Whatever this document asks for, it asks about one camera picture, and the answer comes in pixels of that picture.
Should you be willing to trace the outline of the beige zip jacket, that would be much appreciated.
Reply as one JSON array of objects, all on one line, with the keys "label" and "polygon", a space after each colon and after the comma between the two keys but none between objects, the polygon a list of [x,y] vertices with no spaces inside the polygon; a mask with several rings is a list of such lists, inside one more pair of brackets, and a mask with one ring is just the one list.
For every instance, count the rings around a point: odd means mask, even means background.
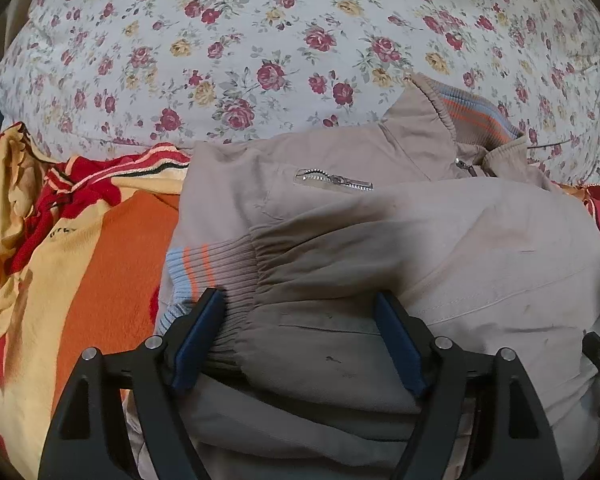
[{"label": "beige zip jacket", "polygon": [[189,155],[156,330],[206,288],[226,293],[180,407],[212,478],[388,477],[418,407],[373,320],[381,289],[466,350],[514,349],[564,475],[594,462],[582,339],[600,326],[600,230],[524,139],[467,125],[415,75],[378,122]]}]

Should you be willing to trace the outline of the orange yellow red blanket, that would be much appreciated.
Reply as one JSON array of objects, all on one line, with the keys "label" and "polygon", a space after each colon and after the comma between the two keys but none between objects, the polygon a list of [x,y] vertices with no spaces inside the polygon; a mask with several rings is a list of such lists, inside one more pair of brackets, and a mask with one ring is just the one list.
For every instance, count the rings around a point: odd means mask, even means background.
[{"label": "orange yellow red blanket", "polygon": [[51,165],[23,126],[0,136],[0,443],[24,478],[79,352],[156,329],[189,152]]}]

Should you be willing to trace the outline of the floral white quilt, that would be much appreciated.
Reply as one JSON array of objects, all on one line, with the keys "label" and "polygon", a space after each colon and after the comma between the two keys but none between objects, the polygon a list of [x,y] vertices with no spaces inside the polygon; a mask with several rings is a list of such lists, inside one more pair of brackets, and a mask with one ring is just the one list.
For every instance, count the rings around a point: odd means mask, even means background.
[{"label": "floral white quilt", "polygon": [[588,0],[32,0],[0,110],[43,152],[373,122],[411,73],[491,101],[553,180],[600,184],[600,14]]}]

